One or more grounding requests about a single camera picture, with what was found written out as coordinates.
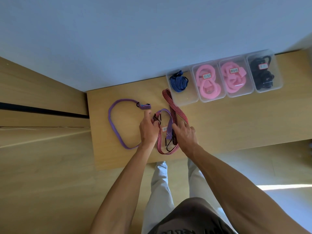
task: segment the hand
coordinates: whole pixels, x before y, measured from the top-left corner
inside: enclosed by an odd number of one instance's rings
[[[140,123],[140,133],[142,146],[147,146],[148,148],[153,148],[159,132],[158,121],[155,121],[153,124],[150,119],[151,110],[144,111],[144,118]]]
[[[189,157],[193,152],[194,146],[198,144],[194,127],[190,127],[185,121],[181,121],[179,122],[179,127],[173,123],[172,128],[177,135],[177,142],[180,148]]]

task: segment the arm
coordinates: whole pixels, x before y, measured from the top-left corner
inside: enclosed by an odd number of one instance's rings
[[[173,129],[238,233],[309,233],[247,177],[199,146],[193,127],[181,122]]]
[[[144,111],[140,123],[142,142],[107,193],[93,220],[90,234],[129,232],[138,204],[144,168],[158,137],[158,121],[152,124],[150,112]]]

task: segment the white pants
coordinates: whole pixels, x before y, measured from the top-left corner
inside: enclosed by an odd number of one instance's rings
[[[207,184],[202,172],[188,159],[190,197],[205,199],[216,213],[228,224],[224,211],[222,210],[212,190]],[[163,220],[174,209],[171,192],[168,186],[166,162],[158,162],[151,182],[151,196],[146,205],[143,217],[142,234],[147,234],[156,224]]]

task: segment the plastic container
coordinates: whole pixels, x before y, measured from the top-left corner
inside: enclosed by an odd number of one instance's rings
[[[249,65],[243,55],[221,59],[219,68],[230,98],[251,94],[254,91]]]
[[[280,89],[283,86],[283,78],[273,51],[267,49],[253,52],[248,54],[246,59],[258,93]]]
[[[189,82],[185,90],[183,90],[182,92],[176,92],[171,86],[170,77],[180,70],[183,71],[183,76],[185,76],[189,80]],[[187,66],[176,70],[172,70],[166,74],[166,78],[169,85],[169,89],[171,91],[172,99],[178,107],[185,106],[198,101],[199,97],[197,94],[197,87],[194,78],[191,74],[190,67]]]
[[[207,61],[192,67],[197,94],[204,103],[224,98],[226,95],[223,79],[217,61]]]

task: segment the pink object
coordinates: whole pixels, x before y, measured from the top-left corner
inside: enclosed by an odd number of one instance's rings
[[[216,70],[211,65],[201,65],[196,71],[196,83],[202,97],[214,99],[221,93],[221,86],[215,82]]]
[[[229,93],[236,93],[246,84],[245,75],[247,72],[243,67],[229,61],[221,66],[221,73],[224,76],[225,87]]]

